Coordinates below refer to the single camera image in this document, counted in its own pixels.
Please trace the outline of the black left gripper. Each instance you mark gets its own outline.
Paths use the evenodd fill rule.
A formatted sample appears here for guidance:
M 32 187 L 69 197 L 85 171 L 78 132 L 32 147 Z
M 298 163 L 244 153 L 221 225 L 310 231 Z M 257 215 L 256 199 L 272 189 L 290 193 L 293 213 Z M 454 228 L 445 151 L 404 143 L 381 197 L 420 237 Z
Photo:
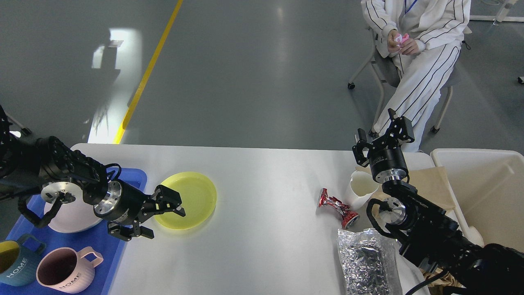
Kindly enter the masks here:
M 122 180 L 114 180 L 108 184 L 106 196 L 93 206 L 93 211 L 95 216 L 109 221 L 108 234 L 125 242 L 131 241 L 133 237 L 155 237 L 153 230 L 137 221 L 133 222 L 139 216 L 150 217 L 169 212 L 186 216 L 179 192 L 158 185 L 153 194 L 146 195 Z

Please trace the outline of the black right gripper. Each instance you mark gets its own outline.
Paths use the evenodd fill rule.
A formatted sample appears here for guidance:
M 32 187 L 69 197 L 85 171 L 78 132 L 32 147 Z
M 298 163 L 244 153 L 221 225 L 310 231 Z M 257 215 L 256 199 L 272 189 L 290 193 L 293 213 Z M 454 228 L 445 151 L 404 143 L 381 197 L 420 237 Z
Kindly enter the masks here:
M 379 137 L 379 144 L 389 147 L 372 149 L 362 128 L 357 129 L 356 144 L 352 147 L 355 162 L 362 167 L 370 166 L 373 180 L 380 184 L 408 177 L 406 160 L 399 146 L 415 142 L 412 122 L 405 116 L 398 116 L 392 108 L 388 109 L 388 114 L 391 123 L 385 134 Z M 367 157 L 364 149 L 371 149 Z

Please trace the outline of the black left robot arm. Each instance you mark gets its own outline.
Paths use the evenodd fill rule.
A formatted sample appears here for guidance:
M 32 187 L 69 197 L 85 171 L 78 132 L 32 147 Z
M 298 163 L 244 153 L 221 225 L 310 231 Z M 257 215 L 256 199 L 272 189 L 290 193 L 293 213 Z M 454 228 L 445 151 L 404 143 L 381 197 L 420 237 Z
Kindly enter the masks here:
M 55 136 L 28 143 L 10 130 L 15 123 L 1 109 L 1 200 L 18 198 L 18 211 L 36 228 L 48 226 L 64 204 L 80 200 L 107 221 L 107 233 L 122 241 L 153 239 L 143 226 L 152 216 L 185 217 L 179 192 L 158 185 L 145 194 L 120 178 L 118 163 L 102 164 L 71 150 Z

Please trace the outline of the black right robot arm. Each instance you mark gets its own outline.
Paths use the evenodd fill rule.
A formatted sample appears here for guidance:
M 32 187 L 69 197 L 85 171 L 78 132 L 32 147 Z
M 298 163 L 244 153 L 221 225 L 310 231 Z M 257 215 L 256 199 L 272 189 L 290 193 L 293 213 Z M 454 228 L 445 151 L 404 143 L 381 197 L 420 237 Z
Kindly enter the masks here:
M 522 252 L 498 243 L 479 246 L 470 242 L 444 209 L 419 196 L 405 182 L 409 172 L 401 146 L 414 142 L 412 123 L 388 109 L 391 124 L 372 142 L 359 129 L 352 147 L 357 164 L 370 167 L 373 180 L 387 194 L 371 198 L 366 214 L 381 235 L 401 244 L 399 254 L 427 272 L 441 273 L 412 288 L 408 294 L 451 274 L 460 287 L 443 287 L 444 295 L 522 295 L 524 258 Z

